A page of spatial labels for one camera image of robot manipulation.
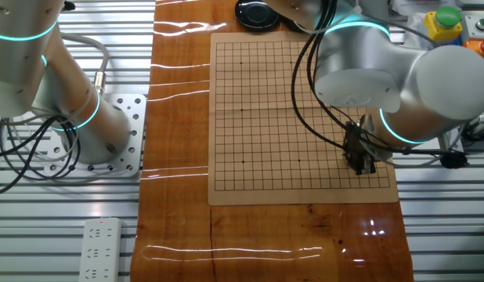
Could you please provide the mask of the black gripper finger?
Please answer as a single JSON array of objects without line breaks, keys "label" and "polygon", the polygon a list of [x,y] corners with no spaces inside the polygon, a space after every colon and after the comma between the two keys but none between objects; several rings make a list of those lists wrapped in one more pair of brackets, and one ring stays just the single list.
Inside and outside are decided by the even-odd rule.
[{"label": "black gripper finger", "polygon": [[370,155],[361,158],[360,175],[374,174],[376,172],[375,159]]},{"label": "black gripper finger", "polygon": [[356,154],[346,154],[345,161],[354,172],[362,171],[362,158]]}]

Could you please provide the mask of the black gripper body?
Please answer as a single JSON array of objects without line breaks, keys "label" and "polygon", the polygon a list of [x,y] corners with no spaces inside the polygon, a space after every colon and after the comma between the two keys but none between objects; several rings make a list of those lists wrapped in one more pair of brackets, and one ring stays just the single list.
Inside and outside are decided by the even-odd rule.
[{"label": "black gripper body", "polygon": [[375,160],[375,156],[370,154],[361,142],[361,138],[363,137],[362,129],[353,121],[347,121],[345,127],[345,137],[343,140],[345,159],[357,160],[369,157]]}]

